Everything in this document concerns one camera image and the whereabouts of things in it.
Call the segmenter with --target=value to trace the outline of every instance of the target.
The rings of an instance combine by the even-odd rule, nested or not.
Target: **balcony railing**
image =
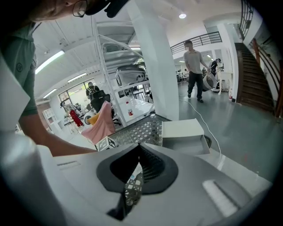
[[[191,40],[194,47],[200,46],[200,45],[207,45],[207,44],[222,42],[222,39],[218,31],[211,32],[208,34],[203,34],[203,35],[200,35],[194,38],[190,38],[189,40]],[[186,50],[185,41],[172,46],[171,50],[172,50],[172,54]]]
[[[242,17],[239,28],[243,40],[245,39],[248,33],[249,26],[251,25],[252,22],[252,16],[253,16],[253,7],[247,0],[242,0]]]

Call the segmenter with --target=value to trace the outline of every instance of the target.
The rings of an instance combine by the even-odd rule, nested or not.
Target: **wooden stairs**
[[[239,79],[242,80],[242,90],[237,102],[250,107],[274,112],[274,102],[265,75],[255,57],[243,43],[235,43],[236,51],[243,58],[242,70],[239,65]]]

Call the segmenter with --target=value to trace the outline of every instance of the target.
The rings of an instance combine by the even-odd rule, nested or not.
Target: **white cable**
[[[190,105],[192,106],[192,108],[195,110],[195,112],[198,113],[198,114],[200,115],[200,117],[202,118],[202,120],[203,120],[202,115],[194,108],[194,106],[193,106],[190,102],[185,101],[185,100],[180,100],[180,99],[179,99],[179,101],[184,101],[184,102],[190,104]],[[204,122],[204,124],[207,126],[207,129],[208,129],[208,131],[211,133],[211,135],[213,136],[213,138],[216,140],[216,143],[217,143],[217,145],[218,145],[218,149],[219,149],[220,155],[222,155],[222,154],[221,154],[221,149],[220,149],[220,146],[219,146],[219,143],[218,143],[217,139],[215,138],[215,136],[212,134],[212,132],[211,132],[210,129],[208,128],[207,123],[206,123],[204,120],[203,120],[203,122]]]

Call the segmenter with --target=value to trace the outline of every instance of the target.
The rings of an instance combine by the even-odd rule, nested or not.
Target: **gray floor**
[[[203,92],[204,103],[197,102],[196,87],[187,97],[187,83],[179,84],[180,100],[189,101],[202,115],[219,142],[221,152],[261,177],[273,181],[282,160],[283,127],[269,113],[229,101],[228,93]],[[216,141],[201,117],[186,102],[179,102],[180,120],[196,118],[212,139],[211,147],[218,151]]]

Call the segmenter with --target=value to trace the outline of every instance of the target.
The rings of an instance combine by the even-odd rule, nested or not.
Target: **metal shelf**
[[[129,89],[131,87],[137,87],[139,85],[145,85],[145,84],[148,84],[149,83],[149,80],[146,80],[146,81],[143,81],[143,82],[140,82],[140,83],[135,83],[135,84],[132,84],[132,85],[128,85],[128,86],[125,86],[125,87],[120,87],[118,89],[115,89],[113,90],[115,93],[119,92],[119,91],[122,91],[122,90],[126,90],[126,89]]]

